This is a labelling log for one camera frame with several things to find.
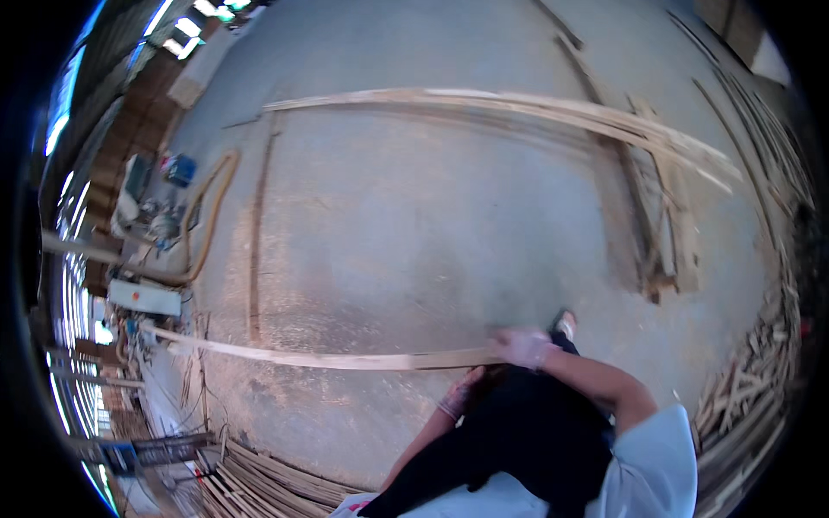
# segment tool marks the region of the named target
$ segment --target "blue container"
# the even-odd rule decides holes
[[[164,179],[181,189],[187,189],[196,175],[196,163],[187,155],[170,158],[164,170]]]

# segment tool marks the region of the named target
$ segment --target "white sleeve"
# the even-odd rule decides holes
[[[696,455],[685,409],[674,404],[616,440],[599,498],[588,518],[691,518]]]

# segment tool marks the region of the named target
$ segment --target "hand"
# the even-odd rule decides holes
[[[560,347],[553,345],[550,336],[537,327],[502,327],[496,329],[490,340],[495,356],[514,366],[537,370],[547,354]]]
[[[463,406],[466,404],[466,398],[469,395],[469,387],[481,379],[484,370],[483,366],[479,366],[467,371],[463,378],[455,381],[454,384],[449,387],[449,390],[444,398],[438,403],[438,408],[443,410],[455,421],[460,419],[463,414]]]

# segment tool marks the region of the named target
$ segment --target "concrete floor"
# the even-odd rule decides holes
[[[725,97],[663,4],[550,5],[620,103],[639,95],[666,124],[739,160],[691,77]],[[554,34],[529,0],[282,0],[265,11],[171,145],[201,171],[227,148],[242,152],[196,281],[209,338],[291,351],[459,349],[481,346],[493,324],[546,325],[566,305],[582,354],[630,371],[660,404],[676,392],[693,412],[706,375],[753,326],[771,268],[750,184],[727,197],[689,179],[704,287],[655,306],[634,290],[636,228],[614,155],[584,132],[518,117],[365,106],[284,114],[267,164],[263,340],[249,341],[250,207],[269,120],[224,127],[277,99],[370,88],[584,99]],[[459,374],[216,354],[206,365],[214,428],[227,411],[233,436],[362,487],[379,486]]]

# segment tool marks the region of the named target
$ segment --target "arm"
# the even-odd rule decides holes
[[[616,416],[617,437],[659,410],[642,382],[600,361],[550,348],[541,369],[585,396],[609,405]]]
[[[440,437],[444,433],[447,433],[452,428],[455,428],[455,422],[457,420],[446,412],[441,409],[435,409],[432,413],[432,417],[426,421],[426,425],[420,430],[420,433],[417,434],[417,437],[411,442],[411,444],[404,450],[403,454],[400,455],[400,458],[397,459],[395,465],[391,467],[391,471],[389,471],[389,476],[383,482],[383,485],[380,488],[380,492],[385,491],[389,488],[392,482],[395,481],[397,478],[397,474],[400,473],[400,470],[403,469],[403,466],[409,463],[409,461],[420,453],[420,450],[429,446],[429,444],[434,441],[436,438]]]

